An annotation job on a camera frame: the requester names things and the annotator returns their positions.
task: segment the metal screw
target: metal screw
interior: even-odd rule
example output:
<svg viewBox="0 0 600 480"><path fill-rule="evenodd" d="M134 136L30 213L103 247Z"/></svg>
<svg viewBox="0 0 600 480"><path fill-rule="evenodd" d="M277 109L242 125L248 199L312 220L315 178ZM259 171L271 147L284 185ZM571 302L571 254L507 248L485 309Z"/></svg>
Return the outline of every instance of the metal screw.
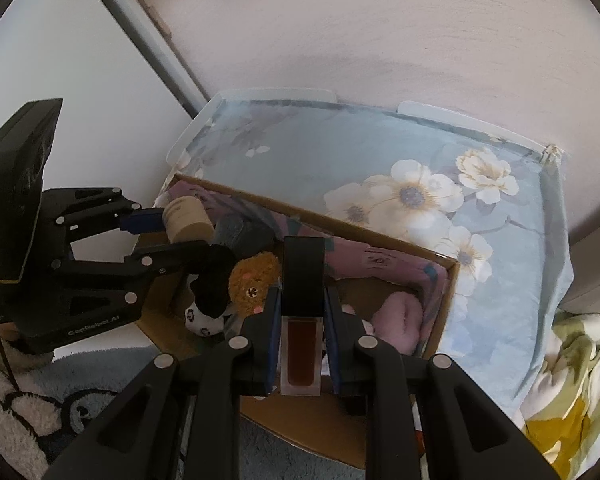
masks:
<svg viewBox="0 0 600 480"><path fill-rule="evenodd" d="M156 368L169 368L173 364L173 356L169 354L160 354L154 359Z"/></svg>
<svg viewBox="0 0 600 480"><path fill-rule="evenodd" d="M451 366L451 358L448 355L436 354L432 357L431 362L436 368L449 368Z"/></svg>
<svg viewBox="0 0 600 480"><path fill-rule="evenodd" d="M358 344L362 346L362 348L375 348L378 346L378 339L372 335L363 335L358 339Z"/></svg>
<svg viewBox="0 0 600 480"><path fill-rule="evenodd" d="M229 346L234 350L245 348L249 344L249 340L243 335L237 335L229 339Z"/></svg>

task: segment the brown plush toy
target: brown plush toy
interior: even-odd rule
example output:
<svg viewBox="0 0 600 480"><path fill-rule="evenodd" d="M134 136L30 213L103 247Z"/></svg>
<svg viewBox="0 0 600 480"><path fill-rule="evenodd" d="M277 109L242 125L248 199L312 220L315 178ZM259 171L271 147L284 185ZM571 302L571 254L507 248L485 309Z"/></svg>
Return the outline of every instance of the brown plush toy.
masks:
<svg viewBox="0 0 600 480"><path fill-rule="evenodd" d="M271 285L278 282L280 262L272 253L260 253L235 264L229 277L229 297L241 318L259 314Z"/></svg>

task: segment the panda plush toy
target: panda plush toy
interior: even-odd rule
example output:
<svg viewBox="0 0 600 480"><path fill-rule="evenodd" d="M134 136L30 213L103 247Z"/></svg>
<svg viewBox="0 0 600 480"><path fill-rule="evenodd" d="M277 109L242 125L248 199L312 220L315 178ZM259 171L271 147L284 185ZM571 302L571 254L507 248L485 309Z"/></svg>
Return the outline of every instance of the panda plush toy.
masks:
<svg viewBox="0 0 600 480"><path fill-rule="evenodd" d="M190 332L201 337L210 337L224 330L225 322L233 315L232 310L233 307L229 304L221 316L211 317L201 312L194 301L184 312L184 324Z"/></svg>

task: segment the white wall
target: white wall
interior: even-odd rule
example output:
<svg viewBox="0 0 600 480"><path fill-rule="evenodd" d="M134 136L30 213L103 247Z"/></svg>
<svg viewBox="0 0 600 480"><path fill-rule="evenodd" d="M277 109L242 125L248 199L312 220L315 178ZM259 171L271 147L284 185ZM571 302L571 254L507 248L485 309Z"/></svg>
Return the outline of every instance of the white wall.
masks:
<svg viewBox="0 0 600 480"><path fill-rule="evenodd" d="M600 16L589 0L144 1L209 95L309 86L460 110L566 149L570 227L579 236L600 221Z"/></svg>
<svg viewBox="0 0 600 480"><path fill-rule="evenodd" d="M26 101L63 97L44 186L119 186L151 206L190 117L100 0L14 0L0 20L0 126ZM118 259L133 240L79 242Z"/></svg>

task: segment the lipstick bottle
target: lipstick bottle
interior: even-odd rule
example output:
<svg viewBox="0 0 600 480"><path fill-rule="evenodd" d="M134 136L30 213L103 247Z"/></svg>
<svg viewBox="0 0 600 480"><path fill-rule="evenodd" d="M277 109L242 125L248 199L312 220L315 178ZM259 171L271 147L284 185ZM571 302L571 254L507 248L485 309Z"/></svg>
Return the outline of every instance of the lipstick bottle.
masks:
<svg viewBox="0 0 600 480"><path fill-rule="evenodd" d="M324 239L286 237L282 279L280 393L320 395Z"/></svg>

